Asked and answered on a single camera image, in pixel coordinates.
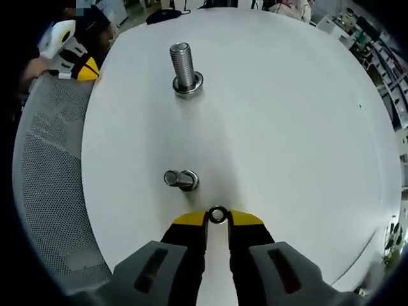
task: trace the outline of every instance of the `white and yellow object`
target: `white and yellow object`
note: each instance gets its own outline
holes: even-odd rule
[[[60,21],[43,35],[38,49],[40,55],[52,59],[75,33],[75,20]]]
[[[99,77],[99,69],[95,63],[95,60],[90,57],[88,61],[82,66],[81,70],[78,73],[78,81],[89,81],[96,80]]]

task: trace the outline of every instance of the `chair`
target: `chair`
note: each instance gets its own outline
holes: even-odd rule
[[[13,152],[13,192],[25,232],[68,295],[111,277],[82,189],[82,131],[92,87],[41,76],[25,104]]]

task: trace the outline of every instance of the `person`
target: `person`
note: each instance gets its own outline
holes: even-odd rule
[[[40,56],[37,48],[33,49],[32,55],[28,56],[27,61],[18,82],[18,93],[27,92],[31,82],[50,69],[49,60]]]
[[[77,10],[70,4],[64,9],[63,18],[76,21],[75,38],[85,47],[100,69],[114,37],[113,26],[108,18],[95,5]]]
[[[308,0],[282,0],[268,10],[276,14],[301,20],[307,24],[312,17],[312,8]]]

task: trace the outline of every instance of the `black object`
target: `black object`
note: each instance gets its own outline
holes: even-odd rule
[[[204,0],[199,8],[238,8],[238,0]]]
[[[266,305],[266,288],[249,250],[254,245],[272,244],[271,234],[263,223],[237,226],[233,212],[228,212],[228,246],[239,306]]]
[[[212,215],[212,214],[213,214],[214,212],[216,212],[216,211],[222,212],[222,217],[221,217],[220,219],[216,219],[216,218],[214,218],[214,216]],[[214,223],[214,224],[220,224],[220,223],[223,223],[223,222],[227,219],[228,211],[226,210],[225,207],[216,205],[216,206],[210,208],[210,210],[208,211],[208,216],[209,216],[209,219],[210,219],[210,221],[211,221],[212,223]]]
[[[146,23],[147,24],[156,24],[158,22],[166,21],[166,20],[169,20],[169,19],[179,18],[181,16],[181,14],[182,14],[181,11],[171,10],[171,9],[155,11],[154,13],[151,13],[147,17]]]
[[[48,71],[48,73],[50,73],[52,76],[54,76],[54,77],[58,77],[58,74],[59,74],[59,70],[57,70],[57,69],[50,69],[49,71]]]
[[[100,69],[108,53],[100,35],[109,31],[110,21],[96,6],[84,9],[84,15],[75,18],[75,38],[94,58]]]
[[[262,4],[262,10],[268,11],[271,7],[273,7],[277,3],[278,3],[277,0],[264,0]]]
[[[65,33],[64,37],[62,38],[62,42],[64,43],[70,36],[71,31],[68,31],[67,33]]]
[[[71,76],[74,79],[78,78],[79,72],[82,70],[83,67],[86,67],[92,70],[96,75],[99,75],[99,72],[95,71],[95,69],[88,64],[88,61],[91,58],[91,56],[88,53],[84,53],[81,56],[79,56],[76,55],[71,50],[63,49],[61,50],[61,52],[59,52],[59,56],[61,56],[61,58],[63,58],[65,61],[74,64],[74,66],[71,69]]]
[[[187,247],[174,276],[168,305],[188,305],[197,303],[198,290],[205,269],[207,249],[208,212],[202,223],[197,225],[173,223],[164,234],[161,242]]]
[[[359,26],[372,40],[377,41],[380,37],[380,32],[377,31],[364,17],[358,17],[357,26]]]
[[[398,9],[405,2],[397,0],[393,1],[392,5],[384,5],[382,0],[353,0],[353,2],[377,19],[381,23],[379,26],[387,30],[401,50],[405,52],[408,50],[406,10]]]

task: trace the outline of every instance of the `table surface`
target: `table surface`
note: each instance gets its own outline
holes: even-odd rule
[[[171,86],[180,41],[204,76],[193,101]],[[170,169],[194,170],[200,188],[166,186]],[[395,135],[364,69],[326,33],[256,10],[198,10],[121,34],[89,101],[82,176],[111,270],[180,214],[223,205],[262,218],[335,284],[400,205]],[[227,240],[226,224],[209,226],[198,305],[236,305]]]

